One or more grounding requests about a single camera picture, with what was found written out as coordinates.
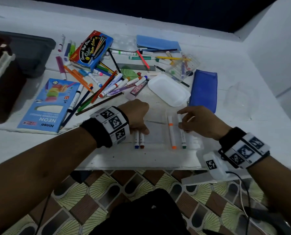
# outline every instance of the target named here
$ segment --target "cable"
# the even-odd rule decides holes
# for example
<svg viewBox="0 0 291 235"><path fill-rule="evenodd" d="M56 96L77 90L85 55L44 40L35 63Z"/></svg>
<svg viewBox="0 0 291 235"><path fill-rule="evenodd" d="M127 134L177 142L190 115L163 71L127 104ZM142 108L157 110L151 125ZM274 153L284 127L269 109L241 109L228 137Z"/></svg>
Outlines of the cable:
<svg viewBox="0 0 291 235"><path fill-rule="evenodd" d="M244 185L245 187L245 190L247 191L247 195L248 195L248 203L249 203L249 208L251 209L251 205L250 205L250 193L249 193L249 190L247 189L245 183L243 182L243 180L241 179L241 177L237 174L237 173L234 173L232 171L226 171L226 173L229 173L229 174L234 174L236 175L242 182L242 184ZM245 230L245 235L248 234L248 230L249 230L249 223L250 223L250 216L247 216L248 219L247 219L247 226L246 226L246 230Z"/></svg>
<svg viewBox="0 0 291 235"><path fill-rule="evenodd" d="M241 196L241 194L242 194L242 192L241 192L241 180L239 179L239 185L240 185L240 202L241 202L241 206L242 206L242 209L243 209L243 211L244 211L244 213L245 213L245 216L247 216L247 217L249 217L248 215L247 215L247 213L245 212L245 209L244 209L244 206L243 206L243 202L242 202L242 196ZM251 223L254 225L254 226L256 226L259 230L261 230L265 235L267 234L267 233L265 233L265 231L263 230L263 229L261 229L255 222L253 222L253 220L251 220L250 219L250 221L251 221Z"/></svg>
<svg viewBox="0 0 291 235"><path fill-rule="evenodd" d="M49 198L51 197L51 194L49 194L49 196L47 197L46 199L46 203L44 205L44 208L43 208L43 211L42 211L42 214L41 214L41 217L40 217L40 221L39 221L39 224L38 224L38 227L37 227L37 230L35 231L34 235L37 235L39 229L40 229L40 226L41 226L41 223L42 223L42 219L44 217L44 214L46 212L46 207L47 207L47 204L49 203Z"/></svg>

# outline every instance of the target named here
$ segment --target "white table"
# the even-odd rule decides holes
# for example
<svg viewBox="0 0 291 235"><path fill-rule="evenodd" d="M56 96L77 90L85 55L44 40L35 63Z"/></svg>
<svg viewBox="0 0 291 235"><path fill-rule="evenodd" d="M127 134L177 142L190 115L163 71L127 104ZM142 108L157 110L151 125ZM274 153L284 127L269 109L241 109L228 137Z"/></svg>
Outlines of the white table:
<svg viewBox="0 0 291 235"><path fill-rule="evenodd" d="M30 0L0 0L8 6L0 5L0 30L39 35L60 41L62 34L66 39L82 42L94 29L112 36L114 33L125 35L143 34L157 38L177 40L182 51L198 57L201 62L199 69L218 73L218 102L216 115L231 126L238 126L247 132L252 132L258 138L271 146L271 154L285 166L291 169L291 121L278 104L277 100L262 79L255 65L246 54L243 44L233 35L219 31L205 30L153 20L144 20L105 12L65 7ZM47 70L43 78L29 80L28 85L34 86L36 81L43 86L49 77L59 78L55 61L57 51L54 50L46 64ZM105 62L115 68L111 60ZM192 83L193 77L185 80ZM259 92L259 107L252 120L239 120L224 107L226 90L237 82L251 86ZM24 94L29 93L25 87ZM25 107L31 105L34 95L21 95L22 108L12 116L13 125L23 117ZM150 108L161 110L170 107L146 87L138 98L150 104ZM124 103L124 97L118 97L111 103ZM89 118L92 111L82 114L69 124L70 128ZM17 133L0 130L0 163L35 146L54 135ZM202 138L204 149L197 153L173 152L167 149L127 150L127 144L111 150L94 151L78 167L79 170L110 170L110 169L178 169L199 170L204 168L201 156L203 153L219 148L218 142Z"/></svg>

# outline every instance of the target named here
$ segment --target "patterned floor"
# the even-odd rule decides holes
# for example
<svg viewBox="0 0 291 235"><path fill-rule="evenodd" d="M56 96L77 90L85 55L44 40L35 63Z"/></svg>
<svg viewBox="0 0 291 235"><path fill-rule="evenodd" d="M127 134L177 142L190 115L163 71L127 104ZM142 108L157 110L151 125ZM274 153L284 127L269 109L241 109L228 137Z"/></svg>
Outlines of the patterned floor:
<svg viewBox="0 0 291 235"><path fill-rule="evenodd" d="M244 235L246 218L240 204L239 181L200 186L183 186L181 179L201 171L115 170L93 171L79 184L70 176L56 188L42 221L41 235L87 235L104 221L116 205L133 201L149 191L162 188L176 202L191 234L204 235L204 229L225 235ZM252 179L245 184L251 195L251 207L264 209L265 197ZM244 206L248 205L245 188ZM45 200L8 229L5 235L33 235ZM267 223L259 223L268 234L276 234ZM250 225L249 235L263 235Z"/></svg>

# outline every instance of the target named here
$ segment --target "hand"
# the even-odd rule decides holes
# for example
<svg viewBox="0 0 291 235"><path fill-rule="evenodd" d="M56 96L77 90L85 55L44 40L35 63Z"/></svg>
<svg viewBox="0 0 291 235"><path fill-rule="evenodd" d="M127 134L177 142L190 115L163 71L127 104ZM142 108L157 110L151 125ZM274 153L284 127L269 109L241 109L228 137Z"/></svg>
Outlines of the hand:
<svg viewBox="0 0 291 235"><path fill-rule="evenodd" d="M129 127L131 131L139 130L141 133L149 134L150 131L145 126L143 117L149 110L149 104L139 99L128 101L118 106L129 119Z"/></svg>
<svg viewBox="0 0 291 235"><path fill-rule="evenodd" d="M232 128L204 106L187 106L177 114L185 114L179 128L187 132L194 131L206 138L219 140Z"/></svg>

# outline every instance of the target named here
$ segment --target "neon coloured pencils box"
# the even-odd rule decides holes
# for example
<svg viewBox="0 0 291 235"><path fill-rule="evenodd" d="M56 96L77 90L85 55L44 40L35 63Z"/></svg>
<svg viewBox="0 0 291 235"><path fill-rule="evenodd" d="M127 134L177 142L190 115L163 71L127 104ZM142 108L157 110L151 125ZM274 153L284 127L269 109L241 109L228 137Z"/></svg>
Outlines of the neon coloured pencils box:
<svg viewBox="0 0 291 235"><path fill-rule="evenodd" d="M17 128L58 132L79 85L50 78Z"/></svg>
<svg viewBox="0 0 291 235"><path fill-rule="evenodd" d="M76 49L69 60L93 71L112 43L112 37L95 30Z"/></svg>

